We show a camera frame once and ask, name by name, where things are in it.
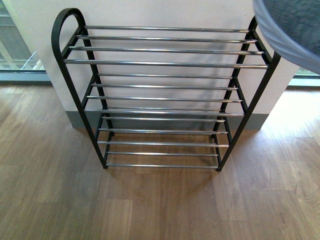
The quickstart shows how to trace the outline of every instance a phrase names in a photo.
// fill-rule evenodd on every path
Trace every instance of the wooden floor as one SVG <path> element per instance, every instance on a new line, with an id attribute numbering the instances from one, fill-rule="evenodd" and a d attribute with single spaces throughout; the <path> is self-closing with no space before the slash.
<path id="1" fill-rule="evenodd" d="M 318 91 L 286 91 L 220 173 L 104 170 L 52 87 L 0 104 L 1 240 L 320 239 Z"/>

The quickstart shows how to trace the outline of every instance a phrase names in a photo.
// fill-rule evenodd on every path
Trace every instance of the shelf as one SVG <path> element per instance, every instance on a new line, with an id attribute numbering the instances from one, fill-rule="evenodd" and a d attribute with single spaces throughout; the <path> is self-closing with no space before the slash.
<path id="1" fill-rule="evenodd" d="M 61 51 L 61 29 L 71 15 L 78 28 Z M 247 29 L 98 26 L 86 25 L 76 8 L 63 10 L 52 29 L 52 49 L 102 166 L 221 171 L 280 60 L 266 50 L 257 25 L 253 18 Z M 255 58 L 254 64 L 245 58 Z M 72 71 L 91 68 L 82 101 L 71 65 Z M 249 104 L 238 79 L 242 70 L 265 71 Z M 231 104 L 240 110 L 228 112 Z M 94 127 L 90 113 L 99 115 Z M 230 118 L 241 118 L 234 132 Z M 128 157 L 116 162 L 115 155 Z M 130 162 L 130 156 L 148 164 Z M 178 164 L 168 164 L 169 158 Z M 184 158 L 192 164 L 179 161 Z"/>

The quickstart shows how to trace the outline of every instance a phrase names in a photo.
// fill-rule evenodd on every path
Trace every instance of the rack leg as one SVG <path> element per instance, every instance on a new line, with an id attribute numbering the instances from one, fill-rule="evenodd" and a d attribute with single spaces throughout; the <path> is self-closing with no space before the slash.
<path id="1" fill-rule="evenodd" d="M 218 172 L 221 172 L 222 168 L 224 167 L 224 165 L 226 164 L 226 161 L 228 159 L 228 157 L 230 156 L 232 150 L 234 149 L 242 131 L 244 130 L 251 114 L 253 113 L 262 93 L 264 92 L 264 90 L 266 89 L 267 87 L 267 84 L 272 76 L 272 74 L 274 73 L 274 71 L 276 70 L 276 67 L 278 66 L 278 63 L 281 59 L 281 56 L 279 54 L 277 54 L 276 52 L 274 52 L 274 55 L 273 55 L 273 58 L 271 60 L 271 63 L 270 63 L 270 66 L 269 68 L 267 69 L 267 71 L 265 72 L 263 78 L 262 78 L 262 81 L 258 87 L 258 89 L 256 90 L 254 96 L 253 96 L 253 99 L 248 107 L 248 110 L 246 111 L 238 129 L 236 130 L 234 136 L 233 136 L 233 139 L 227 149 L 227 151 L 225 152 L 224 156 L 223 156 L 223 159 L 221 161 L 221 164 L 219 164 L 219 167 L 217 169 Z"/>

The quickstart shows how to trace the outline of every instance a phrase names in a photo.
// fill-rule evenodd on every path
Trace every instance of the metal rod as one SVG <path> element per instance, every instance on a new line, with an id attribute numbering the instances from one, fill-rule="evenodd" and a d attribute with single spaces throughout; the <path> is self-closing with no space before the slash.
<path id="1" fill-rule="evenodd" d="M 153 26 L 98 26 L 86 25 L 86 29 L 97 30 L 152 30 L 176 32 L 207 32 L 207 33 L 248 33 L 248 29 L 223 29 L 223 28 L 191 28 L 191 27 L 153 27 Z"/>
<path id="2" fill-rule="evenodd" d="M 219 119 L 195 119 L 195 118 L 148 118 L 148 117 L 120 117 L 120 116 L 106 116 L 103 119 L 108 120 L 139 120 L 139 121 L 186 121 L 186 122 L 219 122 L 223 123 L 225 120 Z"/>
<path id="3" fill-rule="evenodd" d="M 185 156 L 185 157 L 217 157 L 217 154 L 197 154 L 197 153 L 162 153 L 162 152 L 118 152 L 109 151 L 114 155 L 142 155 L 142 156 Z"/>
<path id="4" fill-rule="evenodd" d="M 243 117 L 243 113 L 224 112 L 177 112 L 177 111 L 133 111 L 114 109 L 85 109 L 85 112 L 110 113 L 110 114 L 156 114 L 156 115 L 185 115 L 185 116 L 221 116 L 221 117 Z"/>
<path id="5" fill-rule="evenodd" d="M 217 135 L 228 134 L 227 131 L 187 131 L 187 130 L 151 130 L 151 129 L 119 129 L 99 128 L 100 131 L 128 134 L 177 134 L 177 135 Z"/>
<path id="6" fill-rule="evenodd" d="M 175 53 L 175 54 L 221 54 L 221 55 L 259 55 L 263 51 L 226 51 L 226 50 L 197 50 L 197 49 L 161 49 L 161 48 L 122 48 L 122 47 L 85 47 L 70 46 L 72 51 L 99 52 L 135 52 L 135 53 Z"/>
<path id="7" fill-rule="evenodd" d="M 108 145 L 155 145 L 155 146 L 188 146 L 188 147 L 229 147 L 228 144 L 193 143 L 193 142 L 154 142 L 154 141 L 98 141 Z"/>
<path id="8" fill-rule="evenodd" d="M 190 75 L 163 75 L 163 74 L 111 74 L 111 73 L 98 73 L 98 76 L 106 77 L 141 77 L 141 78 L 181 78 L 181 79 L 232 79 L 231 76 L 190 76 Z"/>
<path id="9" fill-rule="evenodd" d="M 137 96 L 86 96 L 88 99 L 109 100 L 145 100 L 145 101 L 175 101 L 175 102 L 211 102 L 211 103 L 241 103 L 239 99 L 199 99 L 199 98 L 166 98 L 166 97 L 137 97 Z"/>
<path id="10" fill-rule="evenodd" d="M 151 167 L 151 168 L 184 168 L 184 169 L 217 169 L 218 166 L 187 166 L 187 165 L 146 165 L 146 164 L 119 164 L 119 163 L 107 163 L 107 166 L 111 167 Z"/>
<path id="11" fill-rule="evenodd" d="M 242 39 L 210 39 L 188 37 L 148 37 L 148 36 L 91 36 L 77 35 L 83 40 L 124 40 L 124 41 L 165 41 L 165 42 L 192 42 L 192 43 L 222 43 L 222 44 L 255 44 L 257 40 Z"/>
<path id="12" fill-rule="evenodd" d="M 237 87 L 210 87 L 210 86 L 156 86 L 156 85 L 115 85 L 115 84 L 92 84 L 97 88 L 137 88 L 137 89 L 192 89 L 192 90 L 221 90 L 236 91 Z"/>
<path id="13" fill-rule="evenodd" d="M 86 59 L 66 59 L 66 64 L 90 65 L 126 65 L 126 66 L 160 66 L 160 67 L 189 67 L 189 68 L 224 68 L 224 69 L 268 69 L 268 65 L 261 64 L 227 64 L 201 62 L 157 62 L 157 61 L 106 61 Z"/>
<path id="14" fill-rule="evenodd" d="M 109 106 L 108 109 L 136 109 L 136 110 L 173 110 L 173 111 L 209 111 L 209 112 L 219 112 L 220 109 L 206 109 L 206 108 L 173 108 L 173 107 L 140 107 L 140 106 L 126 106 L 117 107 Z"/>

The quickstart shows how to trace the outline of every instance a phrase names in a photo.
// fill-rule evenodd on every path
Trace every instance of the white wall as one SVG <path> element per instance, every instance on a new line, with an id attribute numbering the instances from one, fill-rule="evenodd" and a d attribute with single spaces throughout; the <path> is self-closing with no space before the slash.
<path id="1" fill-rule="evenodd" d="M 88 25 L 110 26 L 243 29 L 247 28 L 254 15 L 251 0 L 4 0 L 4 3 L 27 45 L 38 52 L 66 111 L 76 111 L 76 107 L 51 47 L 52 26 L 62 9 L 80 9 Z M 72 19 L 68 22 L 64 31 L 73 33 L 74 30 L 71 29 L 75 21 Z M 75 77 L 88 79 L 90 75 L 83 69 Z M 297 66 L 281 60 L 255 109 L 256 114 L 270 113 L 297 69 Z M 246 70 L 240 75 L 248 101 L 253 96 L 262 72 Z M 81 81 L 76 82 L 81 93 L 84 92 L 85 85 Z"/>

